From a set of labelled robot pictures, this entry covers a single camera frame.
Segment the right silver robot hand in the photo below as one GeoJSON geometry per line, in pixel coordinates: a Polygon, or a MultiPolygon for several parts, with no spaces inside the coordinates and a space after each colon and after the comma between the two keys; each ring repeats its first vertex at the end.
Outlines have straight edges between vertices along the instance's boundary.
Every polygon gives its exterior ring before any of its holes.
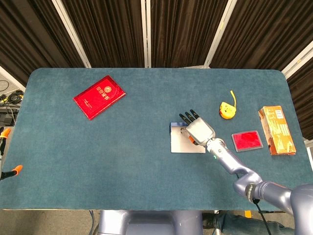
{"type": "Polygon", "coordinates": [[[185,130],[193,139],[193,143],[205,147],[211,139],[215,138],[214,129],[194,110],[179,114],[179,117],[187,124],[185,130]]]}

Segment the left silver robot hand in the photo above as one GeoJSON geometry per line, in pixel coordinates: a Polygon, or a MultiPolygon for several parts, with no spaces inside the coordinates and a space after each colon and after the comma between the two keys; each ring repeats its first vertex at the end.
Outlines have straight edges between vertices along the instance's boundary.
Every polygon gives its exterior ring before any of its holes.
{"type": "Polygon", "coordinates": [[[4,127],[0,128],[0,180],[4,180],[6,178],[16,176],[23,169],[23,165],[18,165],[11,171],[4,172],[2,170],[3,156],[4,156],[5,146],[6,146],[6,140],[9,136],[10,132],[11,132],[11,130],[9,128],[7,128],[7,129],[5,129],[4,127]]]}

